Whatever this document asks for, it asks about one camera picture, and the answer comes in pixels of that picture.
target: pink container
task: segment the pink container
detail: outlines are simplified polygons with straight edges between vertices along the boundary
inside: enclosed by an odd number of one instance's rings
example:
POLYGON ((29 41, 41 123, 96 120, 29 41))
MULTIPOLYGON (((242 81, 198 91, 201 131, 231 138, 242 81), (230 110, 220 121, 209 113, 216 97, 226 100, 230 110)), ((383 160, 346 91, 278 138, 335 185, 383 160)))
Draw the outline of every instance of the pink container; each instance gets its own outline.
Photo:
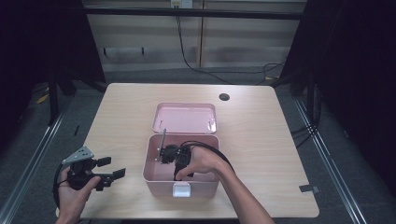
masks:
POLYGON ((174 181, 175 163, 161 164, 155 159, 163 140, 163 129, 166 129, 164 147, 180 146, 183 142, 193 140, 219 149, 219 139, 211 134, 217 130, 215 107, 209 104, 159 104, 152 128, 156 134, 148 141, 143 169, 143 177, 151 194, 173 197, 214 196, 219 185, 219 179, 214 174, 195 173, 193 177, 174 181))

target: forearm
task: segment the forearm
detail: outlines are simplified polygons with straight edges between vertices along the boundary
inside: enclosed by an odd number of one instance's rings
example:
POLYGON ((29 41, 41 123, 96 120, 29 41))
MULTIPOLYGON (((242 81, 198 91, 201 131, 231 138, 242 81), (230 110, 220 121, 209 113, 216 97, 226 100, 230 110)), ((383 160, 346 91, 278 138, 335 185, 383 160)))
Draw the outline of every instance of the forearm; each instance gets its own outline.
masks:
POLYGON ((233 204, 233 209, 238 215, 240 223, 274 223, 264 207, 227 163, 220 162, 215 172, 233 204))

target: left hand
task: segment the left hand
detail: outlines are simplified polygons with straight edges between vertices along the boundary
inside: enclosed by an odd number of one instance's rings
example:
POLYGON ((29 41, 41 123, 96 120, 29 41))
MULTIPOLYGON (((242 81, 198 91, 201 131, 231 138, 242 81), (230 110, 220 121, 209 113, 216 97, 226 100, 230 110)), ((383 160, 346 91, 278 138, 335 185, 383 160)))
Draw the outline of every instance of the left hand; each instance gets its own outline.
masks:
MULTIPOLYGON (((70 167, 67 167, 62 171, 61 180, 67 179, 69 170, 70 167)), ((60 208, 56 223, 78 223, 85 203, 90 198, 91 191, 96 187, 100 179, 99 176, 95 176, 80 190, 70 188, 69 183, 64 181, 58 188, 60 208)))

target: hand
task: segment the hand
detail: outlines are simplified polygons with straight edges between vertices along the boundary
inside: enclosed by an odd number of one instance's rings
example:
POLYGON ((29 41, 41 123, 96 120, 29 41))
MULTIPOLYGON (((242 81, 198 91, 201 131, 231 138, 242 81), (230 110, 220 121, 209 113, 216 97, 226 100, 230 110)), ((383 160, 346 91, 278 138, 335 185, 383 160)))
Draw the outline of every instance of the hand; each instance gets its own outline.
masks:
POLYGON ((228 165, 227 162, 209 149, 193 147, 191 149, 191 154, 190 164, 177 173, 177 180, 180 180, 191 173, 206 174, 212 172, 217 175, 220 167, 224 165, 231 169, 231 166, 228 165))
MULTIPOLYGON (((67 167, 62 171, 62 180, 67 179, 69 170, 70 167, 67 167)), ((78 223, 79 217, 84 210, 85 202, 90 198, 91 191, 96 187, 100 179, 99 176, 95 176, 81 190, 70 188, 69 183, 64 181, 58 188, 60 208, 56 223, 78 223)))

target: right hand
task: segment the right hand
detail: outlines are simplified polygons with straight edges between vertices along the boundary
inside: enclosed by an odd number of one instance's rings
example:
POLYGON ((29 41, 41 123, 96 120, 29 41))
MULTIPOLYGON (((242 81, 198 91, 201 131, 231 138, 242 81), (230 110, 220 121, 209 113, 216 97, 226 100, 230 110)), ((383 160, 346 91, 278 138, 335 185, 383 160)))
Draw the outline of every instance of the right hand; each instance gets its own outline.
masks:
POLYGON ((206 174, 212 172, 217 174, 220 166, 225 162, 214 152, 202 147, 193 147, 191 154, 190 164, 177 173, 177 180, 181 180, 192 173, 206 174))

